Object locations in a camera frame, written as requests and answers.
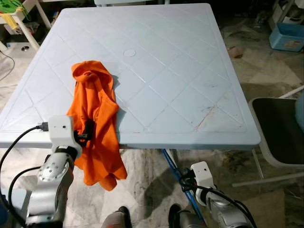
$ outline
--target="black shoe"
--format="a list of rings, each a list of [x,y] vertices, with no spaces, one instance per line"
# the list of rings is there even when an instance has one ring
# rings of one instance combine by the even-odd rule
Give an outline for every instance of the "black shoe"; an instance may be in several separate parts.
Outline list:
[[[132,228],[130,212],[127,207],[121,206],[118,211],[124,214],[125,228]]]
[[[169,228],[178,228],[180,226],[179,211],[181,207],[178,204],[173,204],[169,210],[168,222]]]

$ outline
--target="orange hoodie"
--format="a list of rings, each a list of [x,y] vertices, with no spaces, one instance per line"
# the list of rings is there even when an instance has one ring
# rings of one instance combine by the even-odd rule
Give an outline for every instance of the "orange hoodie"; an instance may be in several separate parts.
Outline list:
[[[75,165],[84,171],[84,183],[97,182],[106,190],[116,186],[116,179],[126,179],[127,172],[119,154],[116,137],[116,112],[110,73],[98,61],[85,61],[72,66],[76,80],[74,100],[67,112],[74,120],[74,129],[83,133],[88,119],[95,122],[93,137],[83,147]]]

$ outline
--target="black connector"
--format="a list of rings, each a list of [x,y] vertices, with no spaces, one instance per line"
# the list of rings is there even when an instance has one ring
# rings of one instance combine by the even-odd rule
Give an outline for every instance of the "black connector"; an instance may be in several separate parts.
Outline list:
[[[39,129],[43,130],[44,132],[48,132],[48,123],[47,122],[42,122],[41,125],[38,126]]]

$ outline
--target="marble floor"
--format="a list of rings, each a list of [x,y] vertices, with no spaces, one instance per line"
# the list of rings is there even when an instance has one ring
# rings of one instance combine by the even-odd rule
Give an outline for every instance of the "marble floor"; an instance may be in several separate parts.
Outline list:
[[[269,31],[253,30],[246,20],[233,25],[220,24],[222,35],[231,54],[231,61],[250,100],[258,96],[280,96],[300,86],[304,77],[304,53],[274,51],[268,43]],[[15,60],[11,74],[0,81],[0,111],[14,91],[35,52],[16,44],[5,52]],[[238,48],[237,57],[231,50]],[[0,55],[0,78],[11,67],[10,60]],[[0,156],[5,149],[0,149]],[[1,173],[1,187],[8,187],[19,171],[40,165],[49,153],[46,149],[16,148],[7,157]],[[233,188],[234,182],[258,179],[254,158],[246,151],[174,151],[181,168],[199,161],[207,161],[218,188],[231,197],[245,202],[259,228],[304,227],[304,180],[293,179],[263,185]],[[294,172],[270,166],[257,151],[266,177]],[[74,182],[68,192],[65,227],[100,228],[108,214],[121,205],[130,209],[134,228],[167,228],[170,205],[179,203],[191,209],[180,186],[174,179],[159,150],[121,150],[128,178],[118,182],[113,191],[105,191],[98,184],[86,186],[83,173],[74,170]],[[35,185],[34,172],[21,177],[16,186],[31,190]],[[209,227],[217,227],[202,209]]]

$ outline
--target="green object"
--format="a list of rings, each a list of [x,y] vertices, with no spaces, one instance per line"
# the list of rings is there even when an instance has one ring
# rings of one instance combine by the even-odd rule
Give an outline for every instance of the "green object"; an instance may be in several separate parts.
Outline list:
[[[17,7],[23,8],[24,16],[27,20],[30,20],[27,10],[21,4],[19,0],[0,0],[0,12],[1,13],[14,13]]]

